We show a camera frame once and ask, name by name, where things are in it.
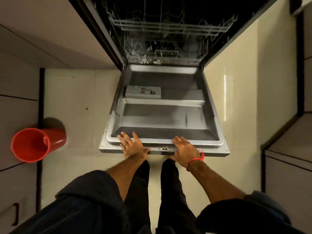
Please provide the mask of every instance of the red thread bracelet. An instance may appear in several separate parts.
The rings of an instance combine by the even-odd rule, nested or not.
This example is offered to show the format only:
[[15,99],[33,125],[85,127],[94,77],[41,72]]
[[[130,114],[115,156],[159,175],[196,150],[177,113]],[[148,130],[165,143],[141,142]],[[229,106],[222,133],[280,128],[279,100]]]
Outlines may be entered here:
[[202,157],[201,158],[193,158],[189,161],[187,167],[186,167],[186,170],[189,172],[189,169],[188,169],[188,166],[190,165],[190,163],[194,160],[201,160],[201,161],[204,161],[204,158],[205,158],[205,154],[204,154],[204,151],[202,151]]

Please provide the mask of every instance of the left hand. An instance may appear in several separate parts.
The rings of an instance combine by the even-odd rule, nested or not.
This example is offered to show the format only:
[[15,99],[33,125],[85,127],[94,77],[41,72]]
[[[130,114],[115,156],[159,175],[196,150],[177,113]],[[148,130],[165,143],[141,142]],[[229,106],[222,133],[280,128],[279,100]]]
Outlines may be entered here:
[[122,132],[121,135],[123,137],[120,135],[117,137],[121,142],[120,147],[124,153],[124,158],[127,159],[130,156],[138,156],[139,158],[146,160],[149,149],[143,147],[137,134],[132,132],[135,141],[132,141],[132,139],[124,132]]

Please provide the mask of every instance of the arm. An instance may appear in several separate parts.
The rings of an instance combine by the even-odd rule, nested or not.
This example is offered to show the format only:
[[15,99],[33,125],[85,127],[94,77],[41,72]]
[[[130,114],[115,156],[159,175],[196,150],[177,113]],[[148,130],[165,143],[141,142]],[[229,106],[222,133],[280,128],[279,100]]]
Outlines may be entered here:
[[[179,152],[175,151],[174,155],[181,166],[186,168],[190,160],[200,158],[199,151],[185,138],[176,136],[173,142],[179,150]],[[192,161],[188,169],[202,185],[211,203],[233,198],[243,199],[246,196],[201,160]]]
[[136,135],[133,134],[134,142],[124,132],[119,135],[120,146],[124,152],[124,161],[107,170],[107,173],[115,180],[118,185],[119,193],[124,201],[126,199],[131,180],[138,167],[146,160],[149,149],[145,149]]

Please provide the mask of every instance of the forearm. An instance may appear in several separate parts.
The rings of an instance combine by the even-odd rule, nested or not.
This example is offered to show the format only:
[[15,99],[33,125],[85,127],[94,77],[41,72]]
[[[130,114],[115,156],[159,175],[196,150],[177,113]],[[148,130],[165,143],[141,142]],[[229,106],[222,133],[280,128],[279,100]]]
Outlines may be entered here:
[[131,156],[107,170],[107,173],[117,183],[123,201],[126,199],[132,178],[143,161],[144,159],[140,156]]
[[246,196],[244,192],[211,170],[208,165],[200,160],[191,162],[189,171],[202,185],[211,203],[226,199],[243,199]]

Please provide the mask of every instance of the red bucket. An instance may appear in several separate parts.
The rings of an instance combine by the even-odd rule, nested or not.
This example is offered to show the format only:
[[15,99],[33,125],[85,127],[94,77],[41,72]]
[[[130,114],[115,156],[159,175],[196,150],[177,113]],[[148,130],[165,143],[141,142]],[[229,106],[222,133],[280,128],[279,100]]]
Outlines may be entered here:
[[66,134],[59,129],[23,129],[14,135],[11,150],[23,162],[36,162],[66,143]]

